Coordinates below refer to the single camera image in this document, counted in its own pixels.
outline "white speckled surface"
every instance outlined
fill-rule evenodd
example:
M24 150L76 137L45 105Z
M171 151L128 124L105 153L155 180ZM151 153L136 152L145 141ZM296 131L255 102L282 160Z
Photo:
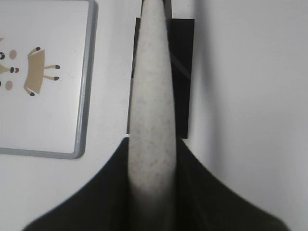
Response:
M170 229L164 223L172 206L175 166L174 103L164 6L161 0L146 0L137 48L128 152L133 212L142 230Z

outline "white surface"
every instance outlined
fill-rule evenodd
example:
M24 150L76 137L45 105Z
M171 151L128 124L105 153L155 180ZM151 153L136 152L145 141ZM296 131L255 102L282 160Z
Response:
M88 15L87 1L1 1L0 50L5 67L19 73L0 75L0 147L72 153L75 146L82 64ZM45 70L40 94L24 90L28 54L36 47L45 50ZM17 51L14 60L11 50ZM13 82L7 91L4 84Z
M0 155L1 231L20 231L76 192L126 133L140 1L97 2L86 153L73 161ZM237 193L293 231L308 230L307 2L175 0L173 5L175 17L196 18L187 143ZM211 65L205 58L209 52ZM213 76L214 87L205 83L207 76ZM219 112L219 139L212 134L211 118L217 116L210 89ZM211 137L220 141L219 154L211 153Z
M143 3L131 98L128 179L137 231L170 231L176 135L162 1Z

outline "black object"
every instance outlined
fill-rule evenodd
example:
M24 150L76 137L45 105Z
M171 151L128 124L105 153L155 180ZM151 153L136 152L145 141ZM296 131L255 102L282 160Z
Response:
M136 62L140 21L140 18L136 18L131 89ZM186 139L188 135L188 117L193 59L193 36L194 19L168 20L168 40L172 69L176 132L177 135L183 139ZM127 134L129 134L129 115L130 105L128 110Z
M0 60L3 60L5 58L5 54L3 52L0 52Z
M177 141L176 231L288 231L210 174ZM127 231L128 138L79 192L24 231Z

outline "cartoon dog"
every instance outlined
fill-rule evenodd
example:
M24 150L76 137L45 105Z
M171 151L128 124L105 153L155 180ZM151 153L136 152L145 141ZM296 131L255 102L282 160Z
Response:
M54 81L59 79L59 77L44 75L45 69L60 69L60 66L45 66L45 50L40 50L40 47L36 47L29 53L28 64L29 69L24 89L30 96L35 96L34 92L37 94L40 93L44 78Z
M9 55L10 59L14 59L14 58L16 58L16 56L17 56L17 52L15 50L12 50L10 52L10 55ZM5 54L3 52L0 52L0 60L3 60L3 59L5 59ZM7 68L7 67L4 67L3 65L0 64L0 75L5 73L5 72L18 73L19 68L18 67L17 68L14 68L14 67Z

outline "sticker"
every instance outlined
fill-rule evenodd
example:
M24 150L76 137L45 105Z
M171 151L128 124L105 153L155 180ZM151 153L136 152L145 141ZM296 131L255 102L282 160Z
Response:
M17 56L17 51L11 50L11 52L10 52L10 59L15 59L16 56Z
M60 69L60 66L45 66L45 50L41 50L40 47L36 47L29 53L28 64L29 69L24 89L30 96L40 93L44 78L54 81L59 79L59 77L44 75L45 69Z
M13 82L12 81L7 81L5 84L6 90L11 90L13 88Z

